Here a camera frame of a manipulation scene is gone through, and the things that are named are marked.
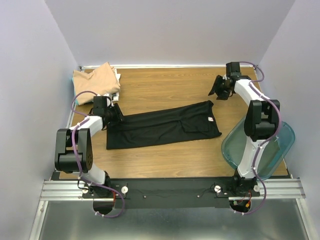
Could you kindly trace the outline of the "black t shirt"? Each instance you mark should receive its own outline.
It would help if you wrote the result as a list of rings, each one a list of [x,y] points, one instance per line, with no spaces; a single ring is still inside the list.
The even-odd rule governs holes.
[[[131,149],[220,137],[210,100],[186,106],[126,115],[109,123],[106,149]]]

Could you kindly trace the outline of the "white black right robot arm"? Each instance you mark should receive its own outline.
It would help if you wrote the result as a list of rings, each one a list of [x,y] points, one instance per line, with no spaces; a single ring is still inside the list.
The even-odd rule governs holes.
[[[216,94],[217,100],[226,101],[233,94],[238,94],[248,106],[243,127],[246,145],[229,187],[234,195],[241,196],[253,190],[257,180],[261,179],[258,165],[262,154],[282,124],[280,102],[265,96],[254,85],[258,80],[243,75],[239,62],[228,62],[225,70],[224,76],[217,75],[215,78],[209,95]]]

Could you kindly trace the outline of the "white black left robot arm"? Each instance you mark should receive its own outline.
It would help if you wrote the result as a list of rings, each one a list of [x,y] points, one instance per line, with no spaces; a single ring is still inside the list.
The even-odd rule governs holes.
[[[111,186],[109,174],[94,163],[92,136],[106,129],[108,124],[123,121],[124,116],[119,105],[113,103],[111,94],[94,96],[90,114],[76,125],[57,131],[55,169],[76,175],[79,182],[84,182],[82,190],[100,198],[107,198],[111,194],[120,197],[118,190]]]

